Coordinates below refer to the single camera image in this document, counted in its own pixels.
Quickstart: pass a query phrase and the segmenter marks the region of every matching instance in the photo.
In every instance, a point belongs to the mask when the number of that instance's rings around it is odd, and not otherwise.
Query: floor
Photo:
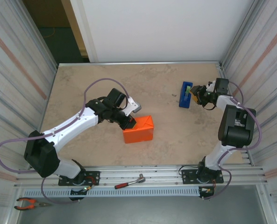
[[[59,155],[83,166],[197,164],[217,144],[223,112],[206,111],[193,101],[189,109],[180,108],[179,93],[183,81],[204,85],[218,76],[214,63],[59,66],[41,131],[76,114],[87,86],[110,77],[122,82],[141,104],[135,116],[152,116],[153,140],[125,144],[119,126],[105,121],[75,137]],[[121,89],[110,81],[96,84],[87,101],[106,96],[112,88]],[[241,163],[240,152],[227,162]]]
[[[23,211],[18,223],[267,224],[255,186],[230,186],[208,201],[195,196],[85,198],[80,204]]]
[[[83,63],[71,28],[39,28],[57,64]]]

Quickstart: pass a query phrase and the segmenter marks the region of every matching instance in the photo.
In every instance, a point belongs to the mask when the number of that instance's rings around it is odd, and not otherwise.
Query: blue object
[[[192,88],[193,83],[183,82],[183,85],[181,88],[179,107],[189,108],[191,93],[189,93],[188,96],[185,96],[187,86],[190,86],[190,88]]]

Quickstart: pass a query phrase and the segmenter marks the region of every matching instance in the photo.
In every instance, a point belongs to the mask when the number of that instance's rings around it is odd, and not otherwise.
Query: gray floor
[[[231,186],[210,201],[174,196],[85,198],[80,204],[23,211],[18,223],[265,224],[266,220],[255,186]]]

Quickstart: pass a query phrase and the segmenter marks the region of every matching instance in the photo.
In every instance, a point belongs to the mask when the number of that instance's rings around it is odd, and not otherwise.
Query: red handle
[[[128,183],[121,183],[121,184],[118,184],[118,185],[115,185],[115,189],[120,189],[120,188],[124,188],[126,186],[128,186],[129,184]]]

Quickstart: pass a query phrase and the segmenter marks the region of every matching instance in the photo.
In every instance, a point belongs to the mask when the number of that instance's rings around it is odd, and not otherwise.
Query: orange plier handle
[[[35,199],[32,199],[32,198],[29,198],[29,197],[21,197],[21,198],[18,198],[17,201],[27,201],[30,203],[29,206],[26,206],[26,207],[19,207],[19,206],[14,206],[15,209],[17,210],[20,210],[20,211],[25,211],[25,210],[29,210],[29,209],[34,209],[35,208],[35,203],[36,203],[36,200]]]

